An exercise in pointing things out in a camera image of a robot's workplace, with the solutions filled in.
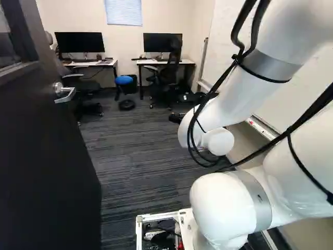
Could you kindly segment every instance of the door handle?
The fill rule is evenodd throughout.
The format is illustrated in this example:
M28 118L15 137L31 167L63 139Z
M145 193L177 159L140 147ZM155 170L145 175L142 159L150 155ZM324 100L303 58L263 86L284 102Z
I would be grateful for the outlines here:
M55 99L55 103L66 103L73 99L76 89L75 87L64 87L61 82L56 82L53 84L53 89L57 96L62 96L65 92L68 92L68 95L62 98Z

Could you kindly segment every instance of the robotic arm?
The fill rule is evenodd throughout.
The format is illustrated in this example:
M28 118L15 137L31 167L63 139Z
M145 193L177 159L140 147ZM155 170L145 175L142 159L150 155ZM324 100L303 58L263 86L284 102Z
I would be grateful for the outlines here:
M333 40L332 10L331 0L272 1L256 49L200 113L193 128L195 145L215 155L227 154L234 137L223 127L249 118L320 47ZM187 147L194 111L185 115L178 129L182 147ZM199 228L194 248L239 249L250 233L304 218L333 216L332 120L333 108L321 112L277 144L262 166L196 180L190 192Z

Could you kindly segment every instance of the door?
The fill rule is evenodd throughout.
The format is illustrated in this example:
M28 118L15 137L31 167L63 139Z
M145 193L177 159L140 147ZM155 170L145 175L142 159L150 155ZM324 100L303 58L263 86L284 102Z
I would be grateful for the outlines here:
M36 3L0 4L0 249L99 249L100 184L73 115L55 104Z

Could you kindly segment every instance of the computer monitor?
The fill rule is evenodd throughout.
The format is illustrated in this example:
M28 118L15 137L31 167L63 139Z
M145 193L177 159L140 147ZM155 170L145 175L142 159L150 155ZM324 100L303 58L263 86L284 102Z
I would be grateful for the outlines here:
M175 44L180 45L179 49L181 49L182 43L182 34L144 33L145 52L172 52L175 50Z
M105 52L100 32L55 32L61 53Z

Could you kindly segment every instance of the office chair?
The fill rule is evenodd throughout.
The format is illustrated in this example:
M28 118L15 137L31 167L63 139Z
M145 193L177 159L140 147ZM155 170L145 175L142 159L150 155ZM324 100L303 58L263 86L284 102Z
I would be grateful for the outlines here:
M166 104L168 109L172 109L171 105L177 101L177 72L181 59L182 42L173 40L171 42L173 51L170 52L169 60L165 68L159 70L153 66L144 66L153 73L147 77L147 81L151 82L149 86L150 99L152 100L150 108L153 108L155 103L161 102Z
M53 44L52 35L45 31L49 45ZM75 115L77 120L79 120L83 114L88 115L99 115L104 116L103 108L100 103L94 104L84 104L84 101L91 99L94 93L97 93L101 90L101 86L98 82L93 80L84 80L81 77L84 74L78 74L75 70L79 68L86 68L85 66L73 67L72 70L62 65L62 62L57 57L56 53L52 50L52 55L54 57L54 62L57 67L57 71L61 76L61 80L64 86L66 87L75 87L76 94L74 97L75 101L78 101L78 105L75 109Z

